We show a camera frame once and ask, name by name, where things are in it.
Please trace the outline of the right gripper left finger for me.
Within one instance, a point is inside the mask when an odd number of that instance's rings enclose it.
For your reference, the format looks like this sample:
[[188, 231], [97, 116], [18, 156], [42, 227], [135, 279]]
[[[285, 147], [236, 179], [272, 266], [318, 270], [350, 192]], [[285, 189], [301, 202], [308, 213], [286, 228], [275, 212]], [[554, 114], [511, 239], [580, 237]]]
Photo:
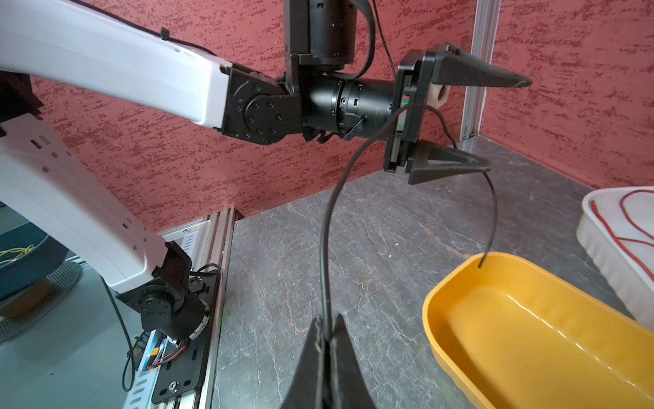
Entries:
[[281, 408], [323, 408], [325, 340], [322, 319], [315, 317], [309, 327], [291, 386]]

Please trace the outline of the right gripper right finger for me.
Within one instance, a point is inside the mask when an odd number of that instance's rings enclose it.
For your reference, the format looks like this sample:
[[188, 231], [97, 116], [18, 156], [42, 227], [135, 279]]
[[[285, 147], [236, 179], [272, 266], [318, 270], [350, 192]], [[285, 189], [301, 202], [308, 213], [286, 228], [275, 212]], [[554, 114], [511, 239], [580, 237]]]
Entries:
[[329, 351], [329, 408], [376, 408], [342, 315], [337, 315]]

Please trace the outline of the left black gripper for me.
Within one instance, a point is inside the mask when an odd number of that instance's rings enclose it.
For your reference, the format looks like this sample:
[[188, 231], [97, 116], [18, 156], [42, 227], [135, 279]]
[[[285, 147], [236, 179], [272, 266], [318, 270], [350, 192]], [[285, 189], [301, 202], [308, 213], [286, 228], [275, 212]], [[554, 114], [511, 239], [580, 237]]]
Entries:
[[[475, 58], [452, 44], [437, 49], [410, 50], [400, 62], [393, 90], [392, 112], [405, 105], [427, 104], [431, 84], [526, 88], [532, 80], [497, 66], [476, 67]], [[402, 112], [388, 134], [383, 170], [409, 165], [408, 184], [418, 185], [457, 175], [492, 170], [489, 160], [461, 149], [419, 141], [423, 108]]]

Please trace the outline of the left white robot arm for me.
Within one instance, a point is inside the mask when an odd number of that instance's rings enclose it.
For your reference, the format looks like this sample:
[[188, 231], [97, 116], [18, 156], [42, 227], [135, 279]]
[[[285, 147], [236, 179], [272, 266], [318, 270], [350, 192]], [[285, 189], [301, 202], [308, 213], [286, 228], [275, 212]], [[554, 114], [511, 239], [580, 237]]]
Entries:
[[486, 160], [419, 137], [436, 87], [525, 88], [531, 80], [451, 44], [412, 50], [394, 81], [346, 73], [366, 1], [284, 3], [285, 71], [273, 78], [82, 1], [1, 4], [1, 200], [88, 262], [143, 328], [195, 339], [211, 311], [188, 287], [189, 256], [149, 231], [39, 119], [36, 75], [153, 107], [240, 141], [289, 135], [385, 141], [384, 167], [412, 184], [487, 172]]

